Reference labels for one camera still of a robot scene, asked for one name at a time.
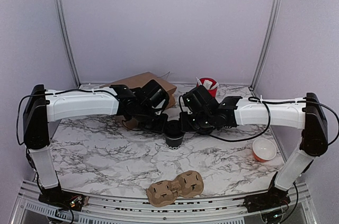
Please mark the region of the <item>black plastic cup lid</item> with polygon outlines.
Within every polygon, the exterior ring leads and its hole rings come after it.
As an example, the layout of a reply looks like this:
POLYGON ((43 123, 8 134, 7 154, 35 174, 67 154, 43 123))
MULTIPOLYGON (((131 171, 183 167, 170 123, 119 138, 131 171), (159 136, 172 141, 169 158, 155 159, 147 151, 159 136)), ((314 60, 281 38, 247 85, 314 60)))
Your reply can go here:
POLYGON ((181 130, 181 123, 179 120, 167 121, 164 127, 164 134, 171 139, 177 139, 184 136, 184 132, 181 130))

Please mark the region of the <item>black paper coffee cup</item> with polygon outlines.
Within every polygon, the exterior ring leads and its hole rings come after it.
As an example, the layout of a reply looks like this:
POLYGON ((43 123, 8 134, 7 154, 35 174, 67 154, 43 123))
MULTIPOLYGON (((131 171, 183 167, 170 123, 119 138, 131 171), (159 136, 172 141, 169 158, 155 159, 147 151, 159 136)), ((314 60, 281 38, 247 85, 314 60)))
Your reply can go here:
POLYGON ((178 150, 183 142, 183 137, 170 138, 166 137, 165 142, 170 150, 178 150))

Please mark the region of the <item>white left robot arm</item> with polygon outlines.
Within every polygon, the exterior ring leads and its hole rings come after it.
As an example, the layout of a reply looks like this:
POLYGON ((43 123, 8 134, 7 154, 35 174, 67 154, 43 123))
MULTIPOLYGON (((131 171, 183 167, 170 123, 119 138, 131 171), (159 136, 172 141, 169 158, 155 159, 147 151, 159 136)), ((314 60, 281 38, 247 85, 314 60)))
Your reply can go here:
POLYGON ((110 85, 97 89, 47 90, 36 85, 23 112, 23 143, 28 160, 37 173, 39 201, 69 211, 81 211, 85 196, 61 188, 50 146, 48 124, 62 119, 90 115, 123 116, 135 119, 147 130, 161 133, 170 96, 154 79, 143 87, 110 85))

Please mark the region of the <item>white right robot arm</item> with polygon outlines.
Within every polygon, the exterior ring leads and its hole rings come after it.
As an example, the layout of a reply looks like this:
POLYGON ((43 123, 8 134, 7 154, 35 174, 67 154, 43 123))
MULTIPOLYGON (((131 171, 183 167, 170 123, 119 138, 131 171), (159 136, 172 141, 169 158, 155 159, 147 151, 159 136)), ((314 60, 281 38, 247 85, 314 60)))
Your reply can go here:
POLYGON ((288 190, 316 157, 328 150, 327 119, 316 94, 294 100, 261 100, 250 96, 228 96, 218 102, 198 88, 179 97, 179 122, 184 132, 211 136, 214 130, 244 125, 283 126, 300 129, 301 143, 273 175, 264 193, 244 198, 248 212, 277 208, 290 203, 288 190))

